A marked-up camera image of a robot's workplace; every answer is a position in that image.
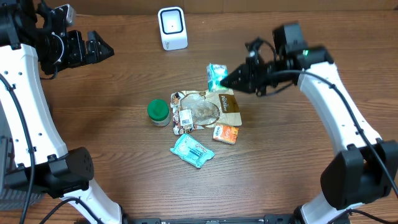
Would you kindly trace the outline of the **small teal tissue pack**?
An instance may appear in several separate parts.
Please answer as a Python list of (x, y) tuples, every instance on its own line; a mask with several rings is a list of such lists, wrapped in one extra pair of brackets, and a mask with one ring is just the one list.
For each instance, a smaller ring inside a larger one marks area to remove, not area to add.
[(228, 69), (226, 65), (218, 65), (210, 63), (206, 67), (208, 75), (208, 90), (210, 92), (225, 90), (226, 87), (221, 86), (222, 79), (228, 76)]

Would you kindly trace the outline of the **orange tissue pack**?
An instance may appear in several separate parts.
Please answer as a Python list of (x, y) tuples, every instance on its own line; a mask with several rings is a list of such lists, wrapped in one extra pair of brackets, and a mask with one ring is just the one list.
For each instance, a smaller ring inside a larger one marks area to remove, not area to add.
[(237, 127), (217, 124), (214, 128), (212, 138), (220, 142), (234, 145), (236, 144), (238, 132), (239, 128)]

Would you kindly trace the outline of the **beige brown snack pouch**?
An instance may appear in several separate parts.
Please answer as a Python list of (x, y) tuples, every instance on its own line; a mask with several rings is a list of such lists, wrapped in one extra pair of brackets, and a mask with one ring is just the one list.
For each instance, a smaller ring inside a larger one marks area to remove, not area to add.
[(178, 91), (170, 96), (173, 131), (176, 135), (214, 128), (218, 123), (242, 125), (233, 90)]

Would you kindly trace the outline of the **green lid jar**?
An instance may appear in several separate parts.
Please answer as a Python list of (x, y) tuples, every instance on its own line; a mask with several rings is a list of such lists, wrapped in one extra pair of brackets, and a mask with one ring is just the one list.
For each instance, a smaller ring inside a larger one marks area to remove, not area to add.
[(147, 106), (147, 114), (158, 127), (167, 126), (171, 121), (170, 108), (164, 100), (153, 100)]

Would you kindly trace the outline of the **teal wet wipes pack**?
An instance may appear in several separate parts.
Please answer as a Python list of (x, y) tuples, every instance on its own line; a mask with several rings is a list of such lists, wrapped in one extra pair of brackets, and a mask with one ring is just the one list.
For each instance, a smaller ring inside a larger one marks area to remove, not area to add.
[(207, 149), (189, 134), (181, 135), (170, 151), (197, 169), (201, 169), (206, 161), (215, 156), (213, 151)]

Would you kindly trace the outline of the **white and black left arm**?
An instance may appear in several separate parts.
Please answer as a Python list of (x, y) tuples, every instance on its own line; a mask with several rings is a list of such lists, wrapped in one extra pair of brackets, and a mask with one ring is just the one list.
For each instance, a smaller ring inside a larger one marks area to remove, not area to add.
[(42, 80), (54, 79), (66, 68), (114, 54), (95, 31), (83, 40), (73, 28), (75, 17), (69, 4), (51, 8), (44, 1), (1, 2), (1, 106), (16, 165), (6, 183), (25, 193), (23, 210), (33, 195), (47, 194), (71, 204), (90, 223), (127, 223), (122, 207), (95, 181), (88, 150), (67, 149), (42, 88)]

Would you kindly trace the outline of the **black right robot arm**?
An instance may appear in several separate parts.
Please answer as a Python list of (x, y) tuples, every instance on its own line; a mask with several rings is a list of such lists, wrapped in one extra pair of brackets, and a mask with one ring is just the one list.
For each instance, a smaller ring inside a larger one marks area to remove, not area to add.
[(361, 206), (397, 192), (397, 143), (385, 141), (366, 121), (342, 83), (327, 49), (309, 47), (298, 23), (273, 30), (274, 58), (265, 62), (263, 39), (246, 44), (248, 56), (221, 85), (257, 96), (299, 87), (321, 119), (334, 158), (320, 177), (322, 191), (312, 201), (282, 215), (284, 223), (348, 223)]

